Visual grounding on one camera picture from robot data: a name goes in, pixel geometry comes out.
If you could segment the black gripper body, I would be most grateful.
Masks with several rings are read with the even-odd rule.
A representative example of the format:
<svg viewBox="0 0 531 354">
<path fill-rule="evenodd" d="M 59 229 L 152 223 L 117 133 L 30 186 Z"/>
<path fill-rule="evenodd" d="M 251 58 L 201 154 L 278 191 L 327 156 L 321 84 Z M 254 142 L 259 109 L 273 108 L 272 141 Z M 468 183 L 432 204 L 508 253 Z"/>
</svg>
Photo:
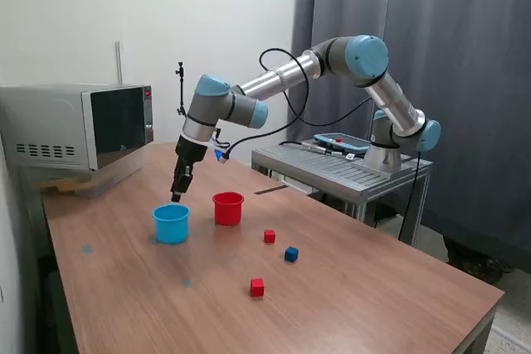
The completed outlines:
<svg viewBox="0 0 531 354">
<path fill-rule="evenodd" d="M 180 135 L 175 148 L 178 164 L 184 165 L 193 165 L 195 162 L 201 162 L 204 159 L 206 151 L 206 145 L 196 143 L 183 134 Z"/>
</svg>

